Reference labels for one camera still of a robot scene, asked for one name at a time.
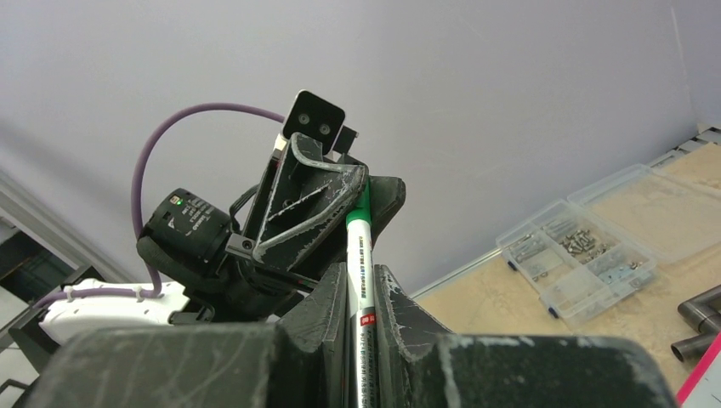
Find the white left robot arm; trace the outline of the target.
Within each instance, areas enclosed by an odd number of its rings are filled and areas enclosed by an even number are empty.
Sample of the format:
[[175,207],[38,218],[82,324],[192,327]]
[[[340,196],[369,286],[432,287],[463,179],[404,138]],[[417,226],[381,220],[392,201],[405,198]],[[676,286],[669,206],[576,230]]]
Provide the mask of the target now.
[[377,238],[405,199],[402,179],[372,176],[361,161],[331,158],[320,140],[292,133],[230,210],[185,189],[156,208],[136,248],[168,277],[159,290],[87,274],[37,302],[37,341],[54,352],[95,329],[284,315],[345,260],[350,224],[368,215]]

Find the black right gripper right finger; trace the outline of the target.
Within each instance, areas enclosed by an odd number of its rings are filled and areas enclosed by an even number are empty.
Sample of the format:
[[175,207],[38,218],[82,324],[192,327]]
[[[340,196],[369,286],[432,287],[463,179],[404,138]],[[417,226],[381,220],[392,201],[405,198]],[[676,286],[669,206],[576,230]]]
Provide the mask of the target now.
[[382,407],[673,407],[658,364],[619,337],[455,333],[374,269]]

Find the green marker cap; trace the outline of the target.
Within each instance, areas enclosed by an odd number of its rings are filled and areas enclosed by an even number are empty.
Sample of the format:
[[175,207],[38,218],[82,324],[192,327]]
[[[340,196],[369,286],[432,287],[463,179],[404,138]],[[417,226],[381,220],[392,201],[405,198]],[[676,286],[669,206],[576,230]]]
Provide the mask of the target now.
[[349,226],[354,221],[363,221],[368,225],[372,224],[371,212],[371,183],[367,182],[354,208],[346,216],[346,225]]

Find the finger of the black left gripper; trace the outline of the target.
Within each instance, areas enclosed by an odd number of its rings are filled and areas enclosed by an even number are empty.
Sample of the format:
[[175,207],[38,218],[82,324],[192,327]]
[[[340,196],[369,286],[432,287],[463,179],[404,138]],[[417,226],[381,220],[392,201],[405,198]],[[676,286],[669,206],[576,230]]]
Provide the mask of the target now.
[[271,183],[253,260],[300,265],[340,225],[368,175],[364,165],[326,161],[320,141],[293,134]]
[[[376,240],[390,224],[406,202],[406,183],[402,178],[371,175],[366,178],[370,182],[370,210],[372,238]],[[346,280],[347,275],[347,232],[346,216],[361,196],[361,182],[350,179],[343,182],[343,198],[345,208],[339,217],[338,232],[340,233],[340,249],[338,255],[338,278]]]

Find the white green whiteboard marker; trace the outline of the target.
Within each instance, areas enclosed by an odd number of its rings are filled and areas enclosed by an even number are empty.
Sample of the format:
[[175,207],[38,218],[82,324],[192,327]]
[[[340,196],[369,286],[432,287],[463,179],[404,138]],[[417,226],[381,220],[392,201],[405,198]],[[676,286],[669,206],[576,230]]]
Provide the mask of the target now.
[[371,225],[354,221],[347,232],[348,407],[378,407],[378,352]]

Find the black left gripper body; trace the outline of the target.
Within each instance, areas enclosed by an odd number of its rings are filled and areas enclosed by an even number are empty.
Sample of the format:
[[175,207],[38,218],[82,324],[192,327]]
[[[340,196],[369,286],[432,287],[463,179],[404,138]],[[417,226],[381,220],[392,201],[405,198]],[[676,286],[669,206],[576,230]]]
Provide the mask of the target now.
[[[253,249],[258,239],[264,211],[269,203],[271,183],[278,173],[284,150],[279,157],[274,157],[272,153],[243,229],[230,236],[230,240],[226,244],[226,251],[239,261],[241,275],[254,286],[273,291],[291,289],[311,291],[318,285],[326,269],[338,261],[340,249],[338,228],[300,265],[262,265],[253,260]],[[353,161],[343,164],[360,165],[360,162],[354,157],[348,155],[348,158]]]

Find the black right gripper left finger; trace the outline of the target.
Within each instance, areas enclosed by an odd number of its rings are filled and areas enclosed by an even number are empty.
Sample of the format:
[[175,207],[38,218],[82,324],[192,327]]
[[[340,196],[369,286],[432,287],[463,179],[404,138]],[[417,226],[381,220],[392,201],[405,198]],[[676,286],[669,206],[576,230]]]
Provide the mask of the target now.
[[339,407],[346,266],[275,323],[95,330],[63,345],[29,407]]

